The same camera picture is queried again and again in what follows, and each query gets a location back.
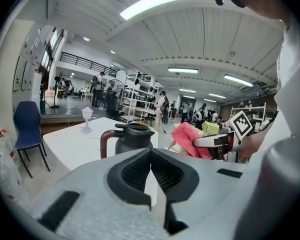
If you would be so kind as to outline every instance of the white lamp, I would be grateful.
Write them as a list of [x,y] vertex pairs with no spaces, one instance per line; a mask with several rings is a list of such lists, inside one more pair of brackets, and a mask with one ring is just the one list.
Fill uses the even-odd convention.
[[88,126],[88,121],[89,119],[91,118],[92,116],[92,113],[94,112],[90,107],[85,107],[84,109],[81,110],[82,111],[82,116],[83,118],[85,119],[85,125],[82,129],[82,131],[85,133],[85,134],[88,134],[88,133],[91,133],[92,132],[92,129]]

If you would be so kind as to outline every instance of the black railing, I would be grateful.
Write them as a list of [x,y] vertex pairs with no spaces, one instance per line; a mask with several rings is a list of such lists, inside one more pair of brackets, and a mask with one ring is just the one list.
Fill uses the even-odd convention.
[[[135,78],[136,75],[137,74],[129,74],[128,77]],[[151,76],[148,75],[148,74],[141,74],[138,78],[145,81],[145,82],[150,82],[151,81]]]
[[90,70],[95,70],[98,72],[104,72],[106,75],[109,75],[111,77],[116,77],[117,71],[114,69],[101,65],[99,63],[96,63],[94,61],[88,60],[86,58],[82,58],[67,52],[62,52],[60,57],[61,62],[66,62],[70,64],[74,64],[80,67],[84,67]]

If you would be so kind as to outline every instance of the blue chair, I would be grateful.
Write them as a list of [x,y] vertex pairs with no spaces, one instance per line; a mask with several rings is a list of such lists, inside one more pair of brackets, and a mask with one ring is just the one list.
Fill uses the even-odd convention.
[[[32,178],[32,175],[28,170],[28,167],[26,166],[20,151],[24,151],[26,158],[30,162],[26,150],[35,147],[39,147],[44,164],[48,169],[48,171],[50,172],[49,166],[45,159],[47,153],[44,144],[42,143],[41,130],[40,130],[41,115],[37,108],[37,104],[34,101],[20,102],[13,114],[13,121],[15,127],[18,130],[18,138],[16,140],[14,147],[18,151],[21,162],[24,168],[26,169],[27,173]],[[40,145],[42,145],[45,156],[42,152]]]

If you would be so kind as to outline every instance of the red towel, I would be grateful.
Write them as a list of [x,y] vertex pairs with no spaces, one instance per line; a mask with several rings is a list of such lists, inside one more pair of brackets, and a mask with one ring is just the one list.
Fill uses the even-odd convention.
[[183,147],[189,156],[211,160],[212,157],[206,147],[197,147],[193,141],[200,139],[200,134],[187,122],[183,122],[172,132],[176,143]]

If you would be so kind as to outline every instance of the fluorescent light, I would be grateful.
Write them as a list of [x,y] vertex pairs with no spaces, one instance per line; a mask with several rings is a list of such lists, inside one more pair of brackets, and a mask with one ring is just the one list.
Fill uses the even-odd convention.
[[138,15],[150,8],[172,1],[176,0],[140,0],[128,7],[127,9],[125,9],[123,12],[120,13],[120,15],[127,21],[133,16]]
[[185,97],[185,98],[190,98],[190,99],[195,99],[195,97],[186,96],[186,95],[183,95],[183,97]]
[[189,93],[195,93],[196,92],[195,90],[186,90],[186,89],[179,89],[179,91],[189,92]]
[[195,69],[195,68],[168,67],[168,71],[169,72],[180,72],[180,73],[198,74],[198,69]]
[[207,102],[214,102],[214,103],[216,103],[216,101],[211,100],[211,99],[206,99],[206,98],[204,98],[204,100],[207,101]]
[[226,99],[225,96],[221,96],[221,95],[217,95],[217,94],[213,94],[213,93],[209,93],[210,96],[214,96],[214,97],[218,97],[218,98],[222,98],[222,99]]
[[253,85],[252,83],[250,83],[250,82],[247,82],[247,81],[242,80],[242,79],[240,79],[240,78],[236,78],[236,77],[231,76],[231,75],[227,75],[227,74],[226,74],[226,75],[224,76],[224,78],[225,78],[225,79],[228,79],[228,80],[232,80],[232,81],[238,82],[238,83],[243,84],[243,85],[246,85],[246,86],[250,86],[250,87],[254,86],[254,85]]

